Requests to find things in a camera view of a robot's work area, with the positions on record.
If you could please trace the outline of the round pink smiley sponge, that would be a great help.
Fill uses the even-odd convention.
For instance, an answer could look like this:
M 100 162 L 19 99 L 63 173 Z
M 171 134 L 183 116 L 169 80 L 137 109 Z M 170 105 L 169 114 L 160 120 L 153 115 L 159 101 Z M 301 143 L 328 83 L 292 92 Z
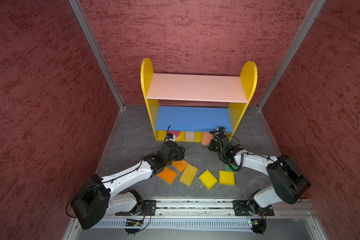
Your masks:
M 178 137 L 181 134 L 180 131 L 169 131 L 169 133 L 175 135 L 176 137 Z

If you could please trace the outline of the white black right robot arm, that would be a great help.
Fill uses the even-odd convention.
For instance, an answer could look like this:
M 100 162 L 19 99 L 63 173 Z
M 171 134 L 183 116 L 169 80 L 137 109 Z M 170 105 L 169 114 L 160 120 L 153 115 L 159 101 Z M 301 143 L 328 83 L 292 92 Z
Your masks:
M 243 168 L 252 169 L 267 175 L 271 186 L 255 191 L 244 205 L 249 216 L 265 214 L 273 204 L 295 204 L 311 187 L 311 181 L 306 177 L 295 161 L 287 156 L 269 157 L 248 152 L 240 144 L 232 145 L 224 130 L 209 132 L 213 139 L 208 149 L 216 152 L 219 159 L 234 173 Z

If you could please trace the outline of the peach orange sponge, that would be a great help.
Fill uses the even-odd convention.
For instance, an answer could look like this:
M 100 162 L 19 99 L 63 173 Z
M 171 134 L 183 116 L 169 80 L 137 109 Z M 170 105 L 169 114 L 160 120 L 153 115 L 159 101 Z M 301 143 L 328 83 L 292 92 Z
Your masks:
M 202 145 L 203 146 L 209 146 L 211 140 L 214 139 L 214 136 L 208 132 L 203 132 L 202 135 Z

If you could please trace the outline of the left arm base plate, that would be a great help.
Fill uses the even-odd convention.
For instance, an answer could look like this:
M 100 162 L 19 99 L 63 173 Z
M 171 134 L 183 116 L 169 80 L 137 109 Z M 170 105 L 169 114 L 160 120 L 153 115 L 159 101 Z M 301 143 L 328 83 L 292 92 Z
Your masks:
M 154 216 L 156 212 L 156 200 L 143 200 L 138 202 L 131 211 L 119 212 L 115 216 Z

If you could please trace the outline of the white sponge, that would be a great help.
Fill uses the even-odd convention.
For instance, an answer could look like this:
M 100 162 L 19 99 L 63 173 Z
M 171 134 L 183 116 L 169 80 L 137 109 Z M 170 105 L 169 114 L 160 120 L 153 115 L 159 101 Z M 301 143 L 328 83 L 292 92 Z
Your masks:
M 195 132 L 185 132 L 185 141 L 194 142 L 196 140 Z

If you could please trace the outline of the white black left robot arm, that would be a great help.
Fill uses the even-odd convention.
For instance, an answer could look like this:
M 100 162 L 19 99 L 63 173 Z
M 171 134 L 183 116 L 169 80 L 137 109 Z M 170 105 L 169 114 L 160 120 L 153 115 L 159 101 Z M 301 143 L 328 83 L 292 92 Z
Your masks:
M 173 162 L 182 161 L 185 151 L 174 140 L 168 140 L 155 155 L 142 157 L 138 164 L 128 169 L 105 177 L 90 176 L 67 204 L 74 211 L 69 217 L 78 219 L 82 229 L 87 230 L 105 216 L 139 212 L 143 204 L 141 196 L 136 191 L 121 192 L 161 173 Z

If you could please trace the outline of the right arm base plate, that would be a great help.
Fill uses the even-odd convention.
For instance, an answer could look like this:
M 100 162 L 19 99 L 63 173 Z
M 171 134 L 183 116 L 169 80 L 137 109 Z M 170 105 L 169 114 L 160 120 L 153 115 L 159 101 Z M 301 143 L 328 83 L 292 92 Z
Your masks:
M 237 217 L 268 217 L 274 216 L 273 207 L 261 208 L 255 201 L 234 200 L 233 209 Z

